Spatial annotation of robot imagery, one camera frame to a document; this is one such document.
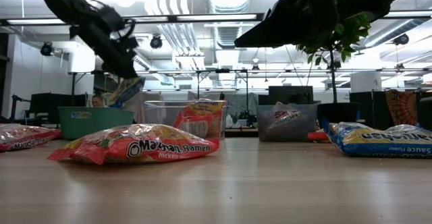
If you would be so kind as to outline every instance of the green plastic bin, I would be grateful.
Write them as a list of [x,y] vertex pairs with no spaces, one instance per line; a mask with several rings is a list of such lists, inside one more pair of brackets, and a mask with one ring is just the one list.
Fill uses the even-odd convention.
[[65,140],[75,140],[101,130],[130,125],[134,113],[104,107],[59,107],[61,134]]

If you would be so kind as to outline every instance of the table surface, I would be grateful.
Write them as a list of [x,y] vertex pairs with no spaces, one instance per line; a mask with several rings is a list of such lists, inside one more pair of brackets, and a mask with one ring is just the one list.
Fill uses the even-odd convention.
[[174,163],[45,160],[62,144],[0,154],[1,224],[432,223],[430,160],[254,138]]

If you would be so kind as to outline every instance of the potted plant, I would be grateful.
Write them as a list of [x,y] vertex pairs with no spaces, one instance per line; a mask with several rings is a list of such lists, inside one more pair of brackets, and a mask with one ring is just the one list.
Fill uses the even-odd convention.
[[335,30],[327,34],[322,34],[313,39],[308,39],[297,45],[297,50],[307,54],[308,63],[327,64],[327,69],[331,71],[331,87],[333,88],[333,103],[321,104],[318,106],[318,119],[327,118],[330,122],[339,123],[341,121],[356,121],[358,114],[358,104],[338,103],[335,83],[335,71],[341,67],[340,62],[335,60],[334,53],[340,54],[342,62],[356,52],[351,46],[359,45],[360,39],[369,35],[371,27],[369,20],[364,13],[352,16],[341,21]]

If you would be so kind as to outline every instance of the black robotic arm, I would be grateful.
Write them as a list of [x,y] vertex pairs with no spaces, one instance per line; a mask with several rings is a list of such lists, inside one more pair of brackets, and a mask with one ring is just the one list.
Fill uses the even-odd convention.
[[79,36],[103,60],[103,69],[122,78],[137,77],[133,66],[137,40],[134,20],[124,20],[112,7],[86,0],[44,0],[62,21],[71,24],[71,38]]

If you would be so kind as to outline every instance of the person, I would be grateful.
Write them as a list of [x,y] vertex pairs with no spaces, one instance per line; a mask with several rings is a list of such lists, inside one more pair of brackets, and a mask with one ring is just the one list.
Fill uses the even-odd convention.
[[99,94],[93,95],[92,105],[93,107],[104,107],[102,96]]

